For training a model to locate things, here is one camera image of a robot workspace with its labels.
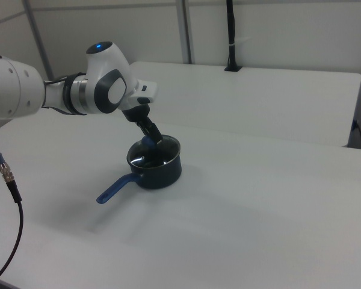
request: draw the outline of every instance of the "white tabletop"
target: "white tabletop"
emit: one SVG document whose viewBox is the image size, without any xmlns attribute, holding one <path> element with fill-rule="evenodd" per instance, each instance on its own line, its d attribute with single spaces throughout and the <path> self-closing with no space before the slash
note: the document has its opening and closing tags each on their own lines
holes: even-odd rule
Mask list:
<svg viewBox="0 0 361 289">
<path fill-rule="evenodd" d="M 359 94 L 356 73 L 145 63 L 134 75 L 156 81 L 158 121 L 332 146 L 348 143 Z"/>
<path fill-rule="evenodd" d="M 126 153 L 142 136 L 133 123 L 42 110 L 0 129 L 25 215 L 4 281 L 361 288 L 360 150 L 157 125 L 181 143 L 182 176 L 157 191 L 128 184 L 105 205 L 97 196 L 129 172 Z M 0 176 L 0 267 L 17 226 Z"/>
</svg>

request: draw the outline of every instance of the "blue pan handle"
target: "blue pan handle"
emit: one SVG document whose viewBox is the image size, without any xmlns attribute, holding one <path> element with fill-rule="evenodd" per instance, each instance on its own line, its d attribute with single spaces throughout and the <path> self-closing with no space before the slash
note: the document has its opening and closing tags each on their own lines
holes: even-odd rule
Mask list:
<svg viewBox="0 0 361 289">
<path fill-rule="evenodd" d="M 105 190 L 104 193 L 102 193 L 99 197 L 97 197 L 96 202 L 98 202 L 99 204 L 104 204 L 109 199 L 111 199 L 127 183 L 137 182 L 141 178 L 142 178 L 142 176 L 137 173 L 129 173 L 128 175 L 122 176 L 113 185 L 111 185 L 107 190 Z"/>
</svg>

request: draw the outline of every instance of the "saucepan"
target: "saucepan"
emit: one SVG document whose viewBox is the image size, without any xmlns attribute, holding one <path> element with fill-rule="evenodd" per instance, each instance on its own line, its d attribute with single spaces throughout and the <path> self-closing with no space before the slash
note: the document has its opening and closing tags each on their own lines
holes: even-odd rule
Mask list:
<svg viewBox="0 0 361 289">
<path fill-rule="evenodd" d="M 181 144 L 163 135 L 160 143 L 155 144 L 144 137 L 136 142 L 127 153 L 131 173 L 122 176 L 104 191 L 96 202 L 104 204 L 129 182 L 136 182 L 142 188 L 164 188 L 178 180 L 182 173 Z"/>
</svg>

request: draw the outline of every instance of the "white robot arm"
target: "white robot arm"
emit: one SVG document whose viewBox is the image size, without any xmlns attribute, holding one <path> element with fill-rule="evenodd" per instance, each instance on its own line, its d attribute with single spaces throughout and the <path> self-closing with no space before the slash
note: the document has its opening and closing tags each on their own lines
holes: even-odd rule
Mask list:
<svg viewBox="0 0 361 289">
<path fill-rule="evenodd" d="M 71 115 L 108 114 L 119 108 L 145 135 L 161 141 L 147 116 L 157 84 L 136 79 L 112 42 L 94 44 L 86 53 L 86 74 L 45 82 L 35 68 L 0 56 L 0 119 L 34 114 L 41 107 Z"/>
</svg>

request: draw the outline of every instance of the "metal connector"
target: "metal connector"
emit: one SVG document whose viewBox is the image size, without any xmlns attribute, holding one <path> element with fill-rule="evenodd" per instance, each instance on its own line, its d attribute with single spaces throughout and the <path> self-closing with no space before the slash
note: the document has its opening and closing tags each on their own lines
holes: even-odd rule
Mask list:
<svg viewBox="0 0 361 289">
<path fill-rule="evenodd" d="M 0 164 L 0 172 L 2 173 L 2 177 L 6 183 L 14 180 L 11 168 L 7 163 Z"/>
</svg>

